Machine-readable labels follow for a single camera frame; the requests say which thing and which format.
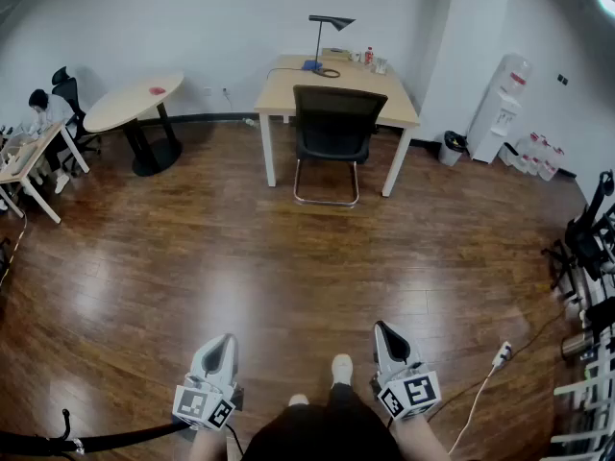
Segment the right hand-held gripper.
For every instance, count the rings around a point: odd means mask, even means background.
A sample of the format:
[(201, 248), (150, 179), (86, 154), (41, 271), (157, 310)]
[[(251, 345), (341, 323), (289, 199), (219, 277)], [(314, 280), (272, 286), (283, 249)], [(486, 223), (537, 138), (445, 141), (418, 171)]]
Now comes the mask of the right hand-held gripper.
[(374, 325), (375, 361), (379, 371), (371, 380), (374, 395), (392, 421), (424, 414), (441, 402), (435, 371), (418, 368), (422, 362), (417, 345), (396, 325)]

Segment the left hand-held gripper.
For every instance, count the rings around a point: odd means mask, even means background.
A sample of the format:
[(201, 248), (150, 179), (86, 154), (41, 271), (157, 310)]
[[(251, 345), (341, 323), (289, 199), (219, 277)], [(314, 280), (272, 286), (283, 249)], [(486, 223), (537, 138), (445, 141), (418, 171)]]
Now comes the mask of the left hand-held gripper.
[(194, 354), (190, 374), (176, 388), (173, 416), (193, 429), (221, 430), (235, 410), (242, 410), (244, 389), (234, 382), (237, 370), (236, 337), (225, 333), (210, 339)]

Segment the person's right forearm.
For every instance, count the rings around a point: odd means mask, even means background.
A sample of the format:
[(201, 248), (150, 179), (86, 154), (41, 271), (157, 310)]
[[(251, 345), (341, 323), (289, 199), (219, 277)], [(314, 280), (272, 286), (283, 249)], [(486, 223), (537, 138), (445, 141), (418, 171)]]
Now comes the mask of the person's right forearm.
[(393, 436), (405, 461), (451, 461), (424, 415), (394, 422)]

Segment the person's left forearm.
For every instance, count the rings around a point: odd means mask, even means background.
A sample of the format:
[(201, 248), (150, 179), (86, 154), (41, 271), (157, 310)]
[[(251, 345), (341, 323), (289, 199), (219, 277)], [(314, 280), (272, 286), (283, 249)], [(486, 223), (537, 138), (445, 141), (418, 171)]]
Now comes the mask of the person's left forearm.
[(228, 461), (227, 436), (223, 430), (197, 431), (188, 461)]

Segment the black office chair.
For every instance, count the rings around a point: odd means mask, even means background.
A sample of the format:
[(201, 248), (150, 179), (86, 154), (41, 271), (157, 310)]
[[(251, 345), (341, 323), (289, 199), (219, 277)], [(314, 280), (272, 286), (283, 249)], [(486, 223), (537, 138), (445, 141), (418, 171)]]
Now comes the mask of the black office chair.
[(601, 249), (596, 239), (601, 229), (600, 223), (596, 221), (596, 215), (603, 200), (614, 192), (613, 171), (601, 172), (591, 203), (584, 207), (578, 218), (568, 222), (564, 241), (556, 239), (550, 247), (541, 250), (541, 255), (547, 255), (552, 263), (559, 264), (559, 274), (551, 284), (551, 289), (555, 290), (564, 277), (570, 282), (571, 289), (563, 294), (564, 300), (578, 299), (575, 269), (584, 270), (592, 280), (597, 280), (601, 276), (605, 250)]
[(86, 113), (81, 109), (78, 97), (78, 85), (74, 77), (70, 77), (66, 67), (57, 70), (51, 80), (52, 93), (62, 97), (72, 109), (72, 116), (67, 122), (68, 127), (75, 131), (75, 145), (83, 153), (93, 152), (101, 155), (102, 139), (99, 134), (88, 133), (84, 128)]

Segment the person's black clothing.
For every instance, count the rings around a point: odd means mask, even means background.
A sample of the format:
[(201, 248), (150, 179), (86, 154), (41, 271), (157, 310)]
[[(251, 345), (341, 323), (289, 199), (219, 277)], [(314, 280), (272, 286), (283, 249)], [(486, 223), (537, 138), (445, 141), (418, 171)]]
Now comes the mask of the person's black clothing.
[(296, 404), (262, 428), (241, 461), (403, 461), (380, 417), (336, 384), (326, 405)]

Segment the black curved tube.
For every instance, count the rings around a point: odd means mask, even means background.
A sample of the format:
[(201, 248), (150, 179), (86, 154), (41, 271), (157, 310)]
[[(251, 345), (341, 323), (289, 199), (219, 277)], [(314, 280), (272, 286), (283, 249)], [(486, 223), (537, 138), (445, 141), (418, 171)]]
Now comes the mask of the black curved tube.
[(122, 449), (135, 444), (149, 442), (189, 428), (181, 420), (167, 425), (146, 429), (92, 437), (71, 435), (71, 415), (68, 409), (62, 410), (64, 432), (59, 437), (26, 436), (8, 431), (0, 431), (0, 454), (13, 454), (35, 457), (64, 457), (70, 454), (84, 455), (104, 450)]

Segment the steel thermos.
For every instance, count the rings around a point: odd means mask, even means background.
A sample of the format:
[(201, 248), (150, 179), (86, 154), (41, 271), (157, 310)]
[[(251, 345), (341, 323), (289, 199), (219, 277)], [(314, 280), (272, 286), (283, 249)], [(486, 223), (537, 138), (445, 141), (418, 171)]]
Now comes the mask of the steel thermos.
[(586, 353), (594, 347), (592, 333), (582, 332), (564, 338), (560, 345), (560, 353), (563, 360), (571, 360), (576, 356)]

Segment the cluster of red-capped jugs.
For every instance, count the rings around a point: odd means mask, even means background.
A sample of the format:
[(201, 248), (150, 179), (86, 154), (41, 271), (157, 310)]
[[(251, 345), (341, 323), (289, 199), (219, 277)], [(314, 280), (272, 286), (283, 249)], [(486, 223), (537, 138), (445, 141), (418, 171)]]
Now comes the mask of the cluster of red-capped jugs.
[(518, 140), (515, 146), (505, 142), (499, 158), (506, 166), (532, 176), (550, 181), (563, 164), (565, 153), (553, 145), (546, 136), (531, 133)]

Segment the white water dispenser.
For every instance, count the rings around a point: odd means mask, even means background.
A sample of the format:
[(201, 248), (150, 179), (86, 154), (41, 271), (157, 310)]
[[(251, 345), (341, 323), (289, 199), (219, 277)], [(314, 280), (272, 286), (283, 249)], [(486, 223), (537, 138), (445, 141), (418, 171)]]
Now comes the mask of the white water dispenser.
[(485, 92), (467, 132), (467, 150), (472, 160), (491, 163), (501, 150), (515, 119), (519, 102), (500, 87)]

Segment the white leg wooden desk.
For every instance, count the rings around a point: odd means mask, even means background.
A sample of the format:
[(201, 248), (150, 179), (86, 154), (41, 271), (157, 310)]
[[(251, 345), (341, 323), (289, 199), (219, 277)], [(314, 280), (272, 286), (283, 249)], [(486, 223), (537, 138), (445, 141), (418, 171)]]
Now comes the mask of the white leg wooden desk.
[(49, 127), (45, 133), (43, 133), (38, 139), (31, 141), (28, 144), (19, 147), (17, 154), (11, 158), (0, 169), (0, 197), (4, 200), (7, 206), (19, 217), (23, 218), (25, 212), (22, 211), (13, 201), (8, 193), (4, 190), (4, 186), (10, 183), (18, 182), (23, 188), (28, 188), (31, 191), (32, 197), (38, 203), (38, 205), (45, 211), (45, 213), (56, 224), (61, 222), (61, 217), (45, 202), (41, 195), (35, 191), (32, 183), (29, 179), (29, 174), (38, 159), (43, 155), (52, 140), (61, 134), (69, 151), (77, 160), (78, 164), (85, 173), (89, 172), (89, 166), (87, 165), (82, 154), (79, 152), (77, 145), (73, 138), (70, 136), (67, 128), (63, 123), (55, 123)]

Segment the round wooden table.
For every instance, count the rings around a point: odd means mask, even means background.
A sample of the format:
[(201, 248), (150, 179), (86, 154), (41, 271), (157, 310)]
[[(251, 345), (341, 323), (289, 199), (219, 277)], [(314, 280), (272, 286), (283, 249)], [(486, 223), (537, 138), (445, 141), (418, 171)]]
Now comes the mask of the round wooden table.
[[(133, 171), (140, 177), (150, 177), (168, 169), (183, 151), (166, 112), (164, 101), (184, 81), (182, 72), (143, 79), (132, 85), (106, 93), (86, 113), (84, 128), (89, 133), (105, 133), (120, 128), (131, 146), (135, 158)], [(148, 89), (160, 86), (166, 93), (153, 96)], [(138, 117), (155, 109), (160, 117), (165, 137), (149, 142)]]

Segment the square wooden desk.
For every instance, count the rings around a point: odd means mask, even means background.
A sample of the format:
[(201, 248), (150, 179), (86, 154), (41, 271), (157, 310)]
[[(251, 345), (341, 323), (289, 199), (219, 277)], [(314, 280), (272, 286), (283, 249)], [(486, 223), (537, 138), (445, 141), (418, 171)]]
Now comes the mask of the square wooden desk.
[(270, 187), (277, 185), (271, 118), (273, 116), (292, 117), (296, 114), (293, 94), (295, 85), (333, 86), (379, 93), (387, 97), (377, 124), (403, 130), (381, 191), (382, 196), (388, 198), (404, 165), (413, 130), (419, 126), (418, 114), (401, 80), (392, 67), (388, 67), (385, 75), (379, 75), (359, 62), (322, 59), (325, 67), (340, 73), (339, 78), (325, 78), (303, 70), (301, 66), (306, 59), (305, 56), (300, 55), (279, 56), (265, 80), (255, 105), (267, 184)]

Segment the large clear water jug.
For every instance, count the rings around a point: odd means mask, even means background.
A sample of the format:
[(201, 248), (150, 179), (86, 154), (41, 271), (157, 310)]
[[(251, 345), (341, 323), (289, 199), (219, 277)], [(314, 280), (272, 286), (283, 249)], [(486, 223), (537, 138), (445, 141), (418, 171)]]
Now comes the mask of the large clear water jug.
[(499, 66), (498, 87), (512, 97), (519, 97), (531, 75), (532, 65), (524, 57), (510, 53), (503, 56)]

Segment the black desk lamp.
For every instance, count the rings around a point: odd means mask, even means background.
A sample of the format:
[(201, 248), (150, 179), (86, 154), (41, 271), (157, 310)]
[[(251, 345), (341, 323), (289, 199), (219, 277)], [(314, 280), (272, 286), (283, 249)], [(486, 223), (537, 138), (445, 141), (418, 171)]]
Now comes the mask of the black desk lamp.
[[(311, 22), (319, 23), (316, 51), (314, 54), (314, 60), (317, 60), (317, 61), (319, 61), (320, 40), (321, 40), (323, 24), (330, 23), (333, 25), (333, 27), (337, 31), (342, 31), (343, 29), (348, 27), (350, 24), (355, 22), (353, 18), (349, 18), (349, 17), (327, 16), (327, 15), (317, 15), (317, 14), (310, 14), (308, 16), (308, 20)], [(340, 73), (337, 70), (325, 68), (323, 63), (322, 63), (322, 68), (320, 70), (311, 71), (311, 72), (314, 73), (315, 75), (325, 77), (325, 78), (335, 79), (335, 78), (340, 77)]]

